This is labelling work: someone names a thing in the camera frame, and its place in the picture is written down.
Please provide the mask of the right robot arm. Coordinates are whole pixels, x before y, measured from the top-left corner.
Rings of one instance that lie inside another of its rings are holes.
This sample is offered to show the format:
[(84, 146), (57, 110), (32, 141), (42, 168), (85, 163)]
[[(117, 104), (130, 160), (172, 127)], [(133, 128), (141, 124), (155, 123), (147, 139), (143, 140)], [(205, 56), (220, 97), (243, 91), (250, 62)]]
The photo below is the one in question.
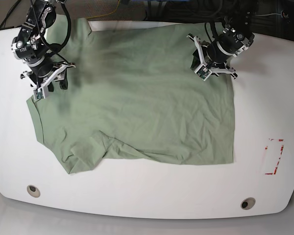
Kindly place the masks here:
[[(55, 3), (61, 4), (67, 19), (67, 34), (61, 44), (49, 44), (45, 33), (56, 20)], [(26, 21), (11, 44), (16, 59), (29, 67), (20, 78), (29, 80), (36, 100), (46, 98), (54, 91), (52, 82), (58, 82), (60, 89), (68, 88), (67, 69), (75, 64), (68, 62), (59, 52), (69, 41), (72, 22), (64, 0), (36, 0), (30, 2)]]

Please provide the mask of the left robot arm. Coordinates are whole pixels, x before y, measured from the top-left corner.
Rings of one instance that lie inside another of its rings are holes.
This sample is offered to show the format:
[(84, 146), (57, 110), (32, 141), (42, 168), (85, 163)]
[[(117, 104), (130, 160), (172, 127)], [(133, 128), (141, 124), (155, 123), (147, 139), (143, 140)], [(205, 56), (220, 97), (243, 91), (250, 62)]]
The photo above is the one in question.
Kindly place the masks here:
[(204, 24), (208, 42), (201, 41), (198, 36), (188, 34), (194, 42), (196, 50), (193, 53), (191, 70), (203, 81), (210, 76), (229, 74), (234, 79), (238, 77), (236, 70), (228, 65), (228, 60), (237, 57), (250, 48), (255, 35), (250, 29), (251, 18), (258, 10), (258, 1), (234, 1), (232, 9), (226, 15), (219, 17), (223, 31), (217, 33), (217, 17), (211, 16), (210, 21)]

